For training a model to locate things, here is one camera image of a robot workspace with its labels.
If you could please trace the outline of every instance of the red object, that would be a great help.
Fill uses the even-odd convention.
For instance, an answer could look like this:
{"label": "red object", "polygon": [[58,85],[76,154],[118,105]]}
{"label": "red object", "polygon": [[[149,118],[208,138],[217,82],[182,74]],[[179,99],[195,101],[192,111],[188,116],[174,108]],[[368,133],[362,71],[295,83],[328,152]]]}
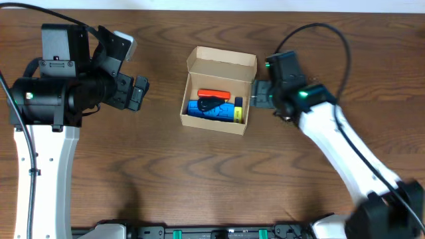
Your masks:
{"label": "red object", "polygon": [[198,90],[199,97],[217,97],[224,100],[230,99],[230,92],[222,92],[220,90]]}

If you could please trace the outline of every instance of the brown wood surface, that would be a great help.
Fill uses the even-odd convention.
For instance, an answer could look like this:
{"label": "brown wood surface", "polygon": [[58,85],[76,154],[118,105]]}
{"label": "brown wood surface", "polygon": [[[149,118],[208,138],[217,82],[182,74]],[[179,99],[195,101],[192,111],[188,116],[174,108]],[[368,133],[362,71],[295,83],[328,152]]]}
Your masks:
{"label": "brown wood surface", "polygon": [[[109,106],[84,118],[72,172],[73,226],[128,218],[168,225],[273,224],[348,213],[351,198],[320,150],[271,110],[250,110],[244,136],[191,127],[179,119],[186,58],[196,46],[258,57],[262,64],[292,30],[312,22],[341,29],[353,50],[343,109],[373,152],[403,179],[425,183],[425,15],[61,11],[89,25],[134,36],[122,72],[149,78],[141,111]],[[0,69],[9,85],[41,56],[41,24],[63,22],[28,10],[0,10]],[[96,42],[91,42],[92,50]],[[344,67],[329,31],[300,33],[296,49],[310,80],[334,92]],[[0,91],[0,238],[12,238],[17,153]]]}

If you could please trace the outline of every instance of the box lid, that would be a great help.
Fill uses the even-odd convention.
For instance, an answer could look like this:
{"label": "box lid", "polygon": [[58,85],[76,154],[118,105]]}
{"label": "box lid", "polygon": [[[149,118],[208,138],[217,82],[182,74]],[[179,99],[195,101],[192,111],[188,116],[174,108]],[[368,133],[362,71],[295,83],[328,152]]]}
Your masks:
{"label": "box lid", "polygon": [[251,82],[257,73],[254,54],[198,46],[187,59],[189,73]]}

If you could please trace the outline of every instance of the open cardboard box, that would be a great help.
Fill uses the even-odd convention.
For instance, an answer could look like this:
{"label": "open cardboard box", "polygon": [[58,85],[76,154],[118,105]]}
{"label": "open cardboard box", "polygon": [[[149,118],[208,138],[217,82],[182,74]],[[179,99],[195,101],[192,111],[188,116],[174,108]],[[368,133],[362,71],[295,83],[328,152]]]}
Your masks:
{"label": "open cardboard box", "polygon": [[[187,59],[187,69],[189,74],[180,111],[181,123],[185,126],[243,135],[248,123],[251,85],[257,73],[256,56],[198,46]],[[199,99],[199,89],[230,92],[228,103],[232,104],[235,97],[242,97],[242,123],[188,116],[189,100]]]}

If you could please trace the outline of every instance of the green clip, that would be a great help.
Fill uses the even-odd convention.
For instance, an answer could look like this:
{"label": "green clip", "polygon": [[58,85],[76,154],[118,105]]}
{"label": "green clip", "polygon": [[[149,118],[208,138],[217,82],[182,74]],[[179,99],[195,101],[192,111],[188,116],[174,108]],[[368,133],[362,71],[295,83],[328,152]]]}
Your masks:
{"label": "green clip", "polygon": [[260,229],[258,231],[259,235],[260,235],[260,239],[268,239],[268,234],[267,234],[267,230],[266,229]]}
{"label": "green clip", "polygon": [[173,232],[173,239],[182,239],[182,233],[180,230]]}

